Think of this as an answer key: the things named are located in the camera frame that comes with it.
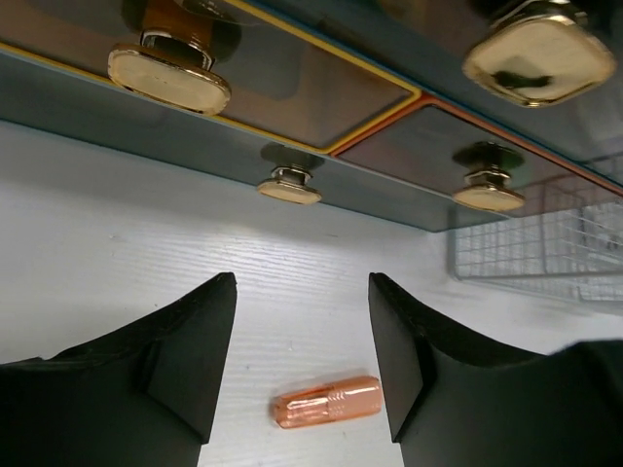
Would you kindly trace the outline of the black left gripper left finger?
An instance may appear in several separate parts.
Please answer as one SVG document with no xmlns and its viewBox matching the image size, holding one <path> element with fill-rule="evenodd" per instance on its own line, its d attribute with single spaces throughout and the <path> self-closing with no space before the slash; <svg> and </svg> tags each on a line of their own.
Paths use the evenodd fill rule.
<svg viewBox="0 0 623 467">
<path fill-rule="evenodd" d="M 1 368 L 5 466 L 195 466 L 210 438 L 237 305 L 222 272 L 53 358 Z"/>
</svg>

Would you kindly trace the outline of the orange transparent stapler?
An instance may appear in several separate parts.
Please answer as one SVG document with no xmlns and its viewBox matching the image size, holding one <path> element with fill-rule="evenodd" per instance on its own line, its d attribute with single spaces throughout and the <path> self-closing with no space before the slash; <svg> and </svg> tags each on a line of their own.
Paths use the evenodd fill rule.
<svg viewBox="0 0 623 467">
<path fill-rule="evenodd" d="M 371 416 L 382 404 L 378 378 L 350 377 L 279 395 L 272 402 L 272 416 L 282 429 L 305 428 Z"/>
</svg>

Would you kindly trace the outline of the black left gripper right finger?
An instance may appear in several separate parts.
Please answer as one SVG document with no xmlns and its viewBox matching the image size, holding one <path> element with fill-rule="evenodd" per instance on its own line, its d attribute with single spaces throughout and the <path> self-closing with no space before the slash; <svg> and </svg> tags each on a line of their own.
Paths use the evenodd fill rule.
<svg viewBox="0 0 623 467">
<path fill-rule="evenodd" d="M 382 273 L 369 277 L 368 302 L 405 465 L 621 464 L 621 341 L 530 352 L 471 330 Z"/>
</svg>

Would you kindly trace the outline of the teal drawer cabinet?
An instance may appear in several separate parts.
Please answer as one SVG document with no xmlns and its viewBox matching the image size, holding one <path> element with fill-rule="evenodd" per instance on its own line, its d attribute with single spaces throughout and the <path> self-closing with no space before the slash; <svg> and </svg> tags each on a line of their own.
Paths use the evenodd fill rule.
<svg viewBox="0 0 623 467">
<path fill-rule="evenodd" d="M 430 232 L 622 232 L 618 1 L 5 1 L 1 117 Z"/>
</svg>

